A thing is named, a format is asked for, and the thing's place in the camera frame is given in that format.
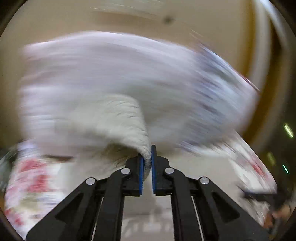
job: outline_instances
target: red pattern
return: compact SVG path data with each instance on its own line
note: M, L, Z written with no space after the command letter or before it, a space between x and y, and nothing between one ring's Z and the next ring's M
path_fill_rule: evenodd
M25 172L34 168L44 167L44 163L40 162L37 159L26 160L26 162L22 165L20 172Z
M28 192L31 193L39 193L39 192L47 192L48 188L48 175L39 175L33 181L33 184L28 187Z

